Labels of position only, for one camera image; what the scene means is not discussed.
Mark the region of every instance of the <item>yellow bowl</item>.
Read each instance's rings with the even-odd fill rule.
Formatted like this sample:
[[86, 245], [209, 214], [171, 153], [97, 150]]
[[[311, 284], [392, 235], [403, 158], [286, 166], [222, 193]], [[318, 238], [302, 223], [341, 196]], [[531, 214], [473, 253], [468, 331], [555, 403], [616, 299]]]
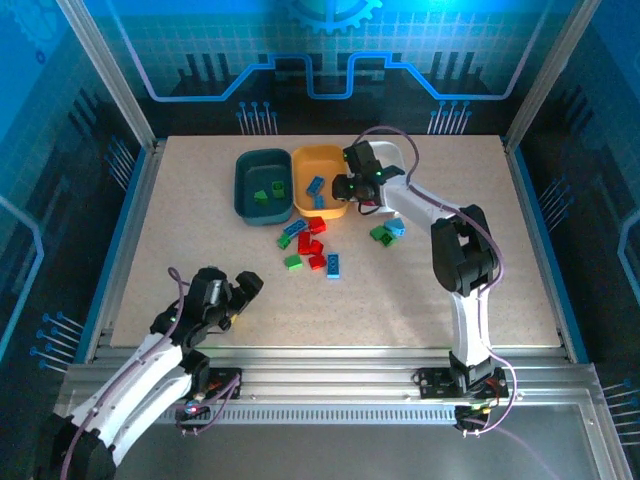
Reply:
[[[331, 195], [331, 183], [336, 175], [347, 173], [342, 148], [337, 145], [311, 145], [300, 147], [291, 156], [293, 170], [293, 204], [303, 217], [322, 217], [324, 220], [339, 218], [347, 212], [348, 202], [336, 200]], [[324, 178], [320, 195], [325, 208], [315, 210], [313, 197], [307, 188], [313, 177]]]

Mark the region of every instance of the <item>wire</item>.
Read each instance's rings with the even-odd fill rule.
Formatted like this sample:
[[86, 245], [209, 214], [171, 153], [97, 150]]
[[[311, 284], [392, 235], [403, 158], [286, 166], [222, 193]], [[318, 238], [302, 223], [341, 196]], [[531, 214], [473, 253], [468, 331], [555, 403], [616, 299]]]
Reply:
[[236, 387], [238, 386], [239, 383], [240, 383], [240, 375], [236, 375], [227, 384], [227, 386], [225, 388], [223, 388], [220, 392], [218, 392], [214, 397], [212, 397], [209, 400], [207, 400], [205, 402], [202, 402], [200, 405], [198, 405], [198, 408], [202, 408], [202, 407], [206, 407], [206, 406], [210, 407], [215, 402], [217, 402], [225, 393], [227, 394], [227, 396], [224, 399], [224, 403], [220, 407], [220, 410], [218, 410], [216, 412], [216, 414], [213, 416], [213, 418], [211, 419], [211, 421], [209, 423], [207, 423], [201, 429], [197, 429], [197, 428], [194, 427], [192, 430], [187, 430], [186, 428], [184, 428], [184, 426], [180, 422], [176, 422], [176, 427], [182, 429], [182, 435], [197, 436], [197, 435], [199, 435], [201, 433], [206, 432], [211, 427], [213, 427], [213, 425], [218, 421], [218, 419], [222, 415], [222, 412], [226, 408], [227, 404], [229, 403], [229, 400], [231, 400], [231, 397], [233, 396], [233, 392], [234, 392], [234, 390], [236, 389]]
[[[486, 427], [487, 424], [489, 423], [489, 420], [487, 420], [486, 422], [483, 422], [481, 420], [476, 420], [473, 418], [467, 418], [465, 419], [467, 422], [471, 422], [471, 423], [476, 423], [478, 425], [482, 425], [483, 427]], [[514, 442], [516, 442], [517, 444], [519, 444], [522, 448], [524, 448], [527, 452], [529, 452], [529, 454], [542, 466], [542, 468], [544, 468], [547, 473], [549, 474], [549, 476], [551, 478], [553, 478], [553, 480], [562, 480], [560, 478], [560, 476], [558, 474], [556, 474], [553, 469], [549, 466], [549, 464], [547, 464], [547, 462], [544, 461], [544, 459], [540, 456], [540, 454], [538, 454], [538, 452], [536, 452], [533, 447], [531, 445], [529, 445], [527, 442], [525, 442], [522, 438], [520, 438], [518, 435], [516, 435], [515, 433], [510, 432], [509, 430], [507, 430], [504, 427], [497, 427], [496, 426], [496, 431], [509, 437], [511, 440], [513, 440]]]
[[[409, 169], [409, 172], [407, 173], [407, 177], [406, 177], [406, 180], [405, 180], [405, 184], [407, 185], [407, 188], [409, 189], [409, 191], [411, 191], [413, 194], [417, 195], [418, 197], [420, 197], [421, 199], [423, 199], [425, 202], [429, 203], [430, 205], [432, 205], [432, 206], [434, 206], [434, 207], [436, 207], [436, 208], [438, 208], [440, 210], [444, 210], [445, 212], [448, 212], [448, 213], [451, 213], [453, 215], [456, 215], [456, 216], [460, 217], [463, 221], [465, 221], [466, 223], [471, 225], [487, 241], [487, 243], [489, 244], [489, 246], [491, 247], [491, 249], [495, 253], [496, 258], [497, 258], [497, 263], [498, 263], [498, 274], [493, 278], [493, 280], [491, 280], [484, 287], [482, 287], [480, 290], [478, 290], [478, 304], [479, 304], [478, 305], [478, 307], [479, 307], [478, 308], [478, 328], [480, 328], [480, 332], [482, 333], [482, 317], [481, 317], [481, 313], [480, 312], [482, 312], [483, 294], [485, 292], [488, 292], [490, 288], [498, 285], [502, 281], [502, 279], [504, 277], [505, 261], [504, 261], [504, 256], [502, 255], [502, 251], [500, 250], [500, 247], [498, 247], [498, 244], [493, 240], [493, 238], [491, 238], [491, 235], [489, 235], [489, 232], [487, 232], [473, 218], [469, 217], [464, 212], [461, 212], [459, 209], [457, 209], [455, 207], [451, 207], [449, 205], [446, 205], [446, 204], [442, 203], [440, 200], [438, 200], [437, 198], [431, 197], [427, 193], [421, 192], [420, 190], [415, 188], [413, 185], [411, 185], [411, 177], [412, 177], [413, 173], [416, 171], [416, 169], [418, 168], [418, 165], [420, 164], [420, 151], [418, 150], [418, 145], [416, 145], [416, 142], [413, 140], [413, 138], [411, 138], [411, 136], [408, 133], [400, 130], [399, 128], [392, 127], [392, 126], [389, 126], [389, 125], [379, 125], [379, 126], [376, 126], [376, 127], [371, 127], [371, 128], [366, 129], [364, 132], [362, 132], [355, 139], [353, 144], [355, 145], [356, 143], [358, 143], [360, 140], [362, 140], [362, 138], [365, 135], [368, 135], [371, 132], [375, 132], [375, 131], [379, 131], [379, 130], [387, 130], [387, 131], [391, 131], [391, 132], [397, 133], [398, 135], [400, 135], [400, 136], [404, 137], [405, 139], [407, 139], [407, 141], [411, 145], [411, 148], [413, 149], [413, 153], [415, 154], [415, 160], [414, 160], [413, 166]], [[476, 430], [475, 434], [477, 436], [480, 436], [481, 434], [490, 432], [491, 430], [496, 428], [498, 425], [500, 425], [504, 421], [504, 419], [507, 417], [507, 415], [509, 415], [509, 412], [511, 412], [511, 408], [513, 407], [513, 404], [515, 402], [515, 399], [516, 399], [516, 396], [517, 396], [517, 393], [518, 393], [518, 379], [516, 377], [516, 371], [513, 368], [513, 365], [511, 365], [504, 358], [498, 356], [493, 351], [493, 349], [489, 345], [487, 345], [485, 343], [485, 339], [482, 338], [482, 335], [480, 336], [480, 341], [482, 342], [483, 346], [487, 349], [487, 352], [489, 353], [489, 356], [491, 358], [493, 358], [494, 360], [502, 363], [505, 367], [507, 367], [507, 369], [511, 373], [511, 376], [513, 378], [513, 391], [512, 391], [511, 398], [509, 399], [509, 403], [507, 404], [507, 408], [505, 409], [505, 411], [502, 414], [502, 416], [493, 425], [487, 427], [486, 424], [485, 424], [485, 428], [483, 428], [481, 431]]]
[[74, 452], [74, 450], [76, 448], [76, 445], [78, 444], [78, 441], [80, 440], [80, 437], [82, 436], [84, 431], [87, 429], [87, 426], [89, 425], [89, 423], [91, 423], [91, 420], [98, 415], [98, 413], [100, 412], [100, 408], [102, 408], [102, 406], [105, 404], [105, 402], [113, 394], [115, 389], [123, 381], [125, 381], [133, 373], [134, 370], [136, 370], [138, 367], [144, 365], [146, 363], [146, 361], [151, 356], [153, 356], [167, 342], [171, 341], [171, 339], [170, 339], [171, 334], [173, 334], [175, 329], [178, 327], [178, 322], [180, 321], [180, 318], [182, 317], [182, 311], [184, 309], [184, 284], [185, 284], [185, 282], [182, 281], [182, 278], [180, 277], [180, 273], [174, 267], [169, 267], [167, 269], [167, 272], [169, 273], [169, 276], [173, 280], [175, 280], [176, 283], [178, 284], [178, 309], [176, 311], [176, 315], [174, 317], [173, 324], [171, 325], [171, 327], [169, 327], [169, 329], [165, 332], [165, 334], [162, 336], [162, 338], [160, 340], [158, 340], [158, 342], [156, 342], [156, 344], [153, 347], [151, 347], [145, 353], [140, 355], [140, 357], [135, 359], [135, 361], [131, 362], [129, 364], [129, 366], [120, 375], [118, 375], [115, 378], [115, 380], [111, 383], [111, 385], [109, 385], [105, 389], [105, 391], [102, 393], [102, 395], [100, 395], [100, 398], [96, 401], [96, 403], [93, 405], [93, 407], [89, 410], [89, 412], [87, 413], [87, 416], [82, 421], [82, 423], [78, 427], [78, 430], [76, 430], [76, 433], [74, 434], [73, 438], [71, 439], [71, 443], [69, 444], [69, 448], [67, 450], [67, 453], [65, 454], [64, 460], [62, 461], [62, 470], [61, 470], [61, 473], [60, 473], [60, 480], [67, 480], [67, 476], [69, 475], [69, 467], [71, 465], [71, 458], [73, 457], [73, 452]]
[[371, 215], [373, 213], [376, 213], [378, 210], [380, 210], [380, 207], [372, 208], [371, 210], [367, 210], [366, 212], [363, 212], [362, 211], [362, 202], [358, 202], [358, 213], [360, 215], [364, 215], [364, 216]]

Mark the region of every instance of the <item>gear graphic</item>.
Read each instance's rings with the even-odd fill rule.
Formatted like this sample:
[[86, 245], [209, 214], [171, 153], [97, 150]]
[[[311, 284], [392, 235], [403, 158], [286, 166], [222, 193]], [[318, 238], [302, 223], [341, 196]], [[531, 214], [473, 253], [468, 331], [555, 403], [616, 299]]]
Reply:
[[289, 19], [297, 20], [301, 28], [311, 27], [313, 33], [327, 34], [347, 27], [359, 28], [362, 20], [371, 20], [371, 11], [382, 6], [381, 0], [282, 0]]
[[22, 33], [36, 47], [53, 40], [58, 30], [55, 0], [5, 0]]

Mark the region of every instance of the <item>plastic container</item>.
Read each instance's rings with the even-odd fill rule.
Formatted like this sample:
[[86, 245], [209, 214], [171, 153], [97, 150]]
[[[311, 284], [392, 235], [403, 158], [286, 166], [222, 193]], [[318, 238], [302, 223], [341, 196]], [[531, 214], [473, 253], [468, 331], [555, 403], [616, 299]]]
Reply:
[[[284, 198], [276, 199], [271, 191], [272, 182], [284, 182]], [[268, 204], [256, 203], [254, 194], [264, 190]], [[293, 182], [291, 156], [278, 148], [251, 150], [236, 161], [234, 193], [236, 213], [252, 226], [284, 223], [293, 213]]]
[[[331, 195], [331, 183], [336, 175], [347, 173], [347, 163], [342, 148], [337, 145], [311, 145], [293, 152], [293, 203], [303, 217], [322, 217], [324, 220], [344, 215], [347, 202], [335, 200]], [[316, 175], [324, 178], [320, 195], [325, 208], [315, 210], [313, 197], [307, 195], [307, 187]]]

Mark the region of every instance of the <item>black cable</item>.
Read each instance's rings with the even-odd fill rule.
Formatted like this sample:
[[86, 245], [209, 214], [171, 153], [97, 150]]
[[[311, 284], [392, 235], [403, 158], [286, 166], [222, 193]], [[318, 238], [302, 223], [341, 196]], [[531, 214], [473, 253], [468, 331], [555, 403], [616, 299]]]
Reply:
[[380, 207], [376, 207], [373, 210], [367, 210], [366, 212], [362, 211], [362, 202], [358, 202], [358, 213], [360, 215], [371, 215], [373, 213], [376, 213], [378, 210], [380, 210]]

